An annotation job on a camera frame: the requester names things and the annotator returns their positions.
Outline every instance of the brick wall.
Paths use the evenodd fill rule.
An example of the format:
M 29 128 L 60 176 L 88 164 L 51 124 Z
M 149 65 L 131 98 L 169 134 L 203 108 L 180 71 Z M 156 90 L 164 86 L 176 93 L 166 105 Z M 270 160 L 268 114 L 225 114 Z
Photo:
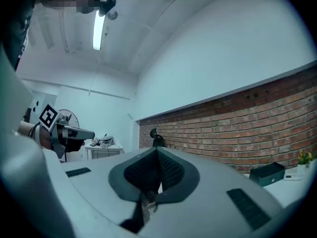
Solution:
M 242 172 L 271 162 L 292 167 L 299 150 L 317 149 L 317 66 L 142 120 L 140 148 L 152 145 L 150 131 L 155 127 L 165 147 L 227 163 Z

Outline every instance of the ceiling light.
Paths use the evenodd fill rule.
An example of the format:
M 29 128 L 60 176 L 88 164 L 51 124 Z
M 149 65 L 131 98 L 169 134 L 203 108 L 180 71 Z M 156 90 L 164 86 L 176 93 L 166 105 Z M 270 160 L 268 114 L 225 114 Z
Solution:
M 105 15 L 100 17 L 99 10 L 96 12 L 95 25 L 94 25 L 94 37 L 93 37 L 93 48 L 94 50 L 101 49 L 101 38 L 103 34 Z

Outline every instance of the electric fan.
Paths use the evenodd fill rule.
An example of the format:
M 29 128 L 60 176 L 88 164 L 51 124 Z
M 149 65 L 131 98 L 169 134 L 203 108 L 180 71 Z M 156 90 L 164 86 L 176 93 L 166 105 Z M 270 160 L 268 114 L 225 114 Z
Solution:
M 59 112 L 63 115 L 63 116 L 68 116 L 69 120 L 69 126 L 72 126 L 74 128 L 79 128 L 79 122 L 78 119 L 76 117 L 76 115 L 74 115 L 74 113 L 72 111 L 69 111 L 67 109 L 61 109 L 59 110 Z

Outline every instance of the ceiling pipe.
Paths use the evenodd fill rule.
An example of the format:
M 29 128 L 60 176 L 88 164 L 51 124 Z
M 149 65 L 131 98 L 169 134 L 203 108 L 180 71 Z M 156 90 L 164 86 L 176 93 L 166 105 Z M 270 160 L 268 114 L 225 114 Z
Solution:
M 54 42 L 50 31 L 49 18 L 44 6 L 38 6 L 38 19 L 44 42 L 46 47 L 50 49 L 54 46 Z
M 30 43 L 31 47 L 34 47 L 36 42 L 35 42 L 35 38 L 34 38 L 34 35 L 33 35 L 31 28 L 29 28 L 29 30 L 28 30 L 28 38 L 29 38 L 29 43 Z
M 69 48 L 68 48 L 66 34 L 65 34 L 64 10 L 60 10 L 58 12 L 58 20 L 59 20 L 59 30 L 60 30 L 61 39 L 63 41 L 65 52 L 68 54 Z

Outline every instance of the white desk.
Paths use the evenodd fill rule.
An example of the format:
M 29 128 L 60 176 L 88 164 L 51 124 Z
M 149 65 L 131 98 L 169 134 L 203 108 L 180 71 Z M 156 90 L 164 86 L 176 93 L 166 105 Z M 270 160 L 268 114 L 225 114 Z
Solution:
M 90 146 L 90 144 L 91 142 L 85 144 L 87 160 L 99 159 L 123 153 L 123 147 L 118 142 L 108 148 Z
M 310 188 L 315 170 L 317 168 L 317 160 L 311 162 L 311 166 L 305 169 L 302 180 L 279 180 L 273 184 L 263 187 L 282 205 L 283 208 L 294 201 L 303 198 Z M 286 169 L 285 174 L 296 173 L 297 167 Z

